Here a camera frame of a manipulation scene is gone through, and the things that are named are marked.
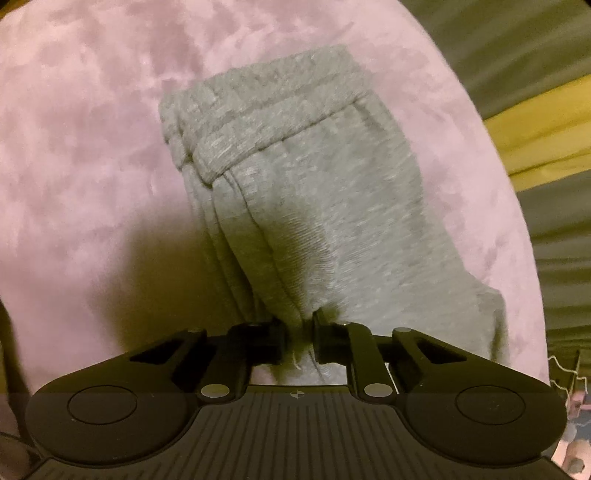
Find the grey sweatpants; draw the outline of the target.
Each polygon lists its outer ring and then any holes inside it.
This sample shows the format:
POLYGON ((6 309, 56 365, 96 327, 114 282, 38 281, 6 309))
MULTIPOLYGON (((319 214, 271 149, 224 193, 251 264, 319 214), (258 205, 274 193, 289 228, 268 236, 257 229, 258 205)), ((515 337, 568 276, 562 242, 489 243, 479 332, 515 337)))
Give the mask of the grey sweatpants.
POLYGON ((346 48, 229 70, 167 95, 159 114, 222 292, 242 319, 290 330, 273 383, 345 381, 315 359, 304 332, 315 312, 508 363, 501 294, 466 270, 403 132, 346 48))

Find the pink bed blanket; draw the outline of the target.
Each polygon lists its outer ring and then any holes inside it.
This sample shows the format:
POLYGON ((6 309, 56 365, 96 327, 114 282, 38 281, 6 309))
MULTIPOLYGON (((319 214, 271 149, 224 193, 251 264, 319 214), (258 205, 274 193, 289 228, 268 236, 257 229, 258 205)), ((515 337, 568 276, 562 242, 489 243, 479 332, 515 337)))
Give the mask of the pink bed blanket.
POLYGON ((29 467, 26 397, 239 312, 162 139, 169 91, 344 44, 404 130, 460 255, 506 301, 513 367, 549 377, 516 194, 460 80, 399 1, 33 1, 1 23, 1 475, 29 467))

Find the yellow curtain panel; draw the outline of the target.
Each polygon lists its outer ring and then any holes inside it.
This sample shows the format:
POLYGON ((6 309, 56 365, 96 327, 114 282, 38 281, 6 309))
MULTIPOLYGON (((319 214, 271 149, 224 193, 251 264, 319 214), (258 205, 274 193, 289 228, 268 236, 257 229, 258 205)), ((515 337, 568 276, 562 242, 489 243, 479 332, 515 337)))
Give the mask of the yellow curtain panel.
POLYGON ((586 75, 485 121, 517 192, 590 169, 591 78, 586 75))

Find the grey-green curtain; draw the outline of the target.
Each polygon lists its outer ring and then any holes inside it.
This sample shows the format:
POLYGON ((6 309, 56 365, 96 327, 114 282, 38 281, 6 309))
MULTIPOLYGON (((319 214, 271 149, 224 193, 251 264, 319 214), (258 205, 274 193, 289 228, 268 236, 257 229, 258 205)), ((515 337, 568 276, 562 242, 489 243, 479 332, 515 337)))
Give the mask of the grey-green curtain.
MULTIPOLYGON (((590 76, 586 1, 410 1, 407 8, 484 122, 590 76)), ((549 354, 590 351, 590 169, 516 193, 533 244, 549 354)))

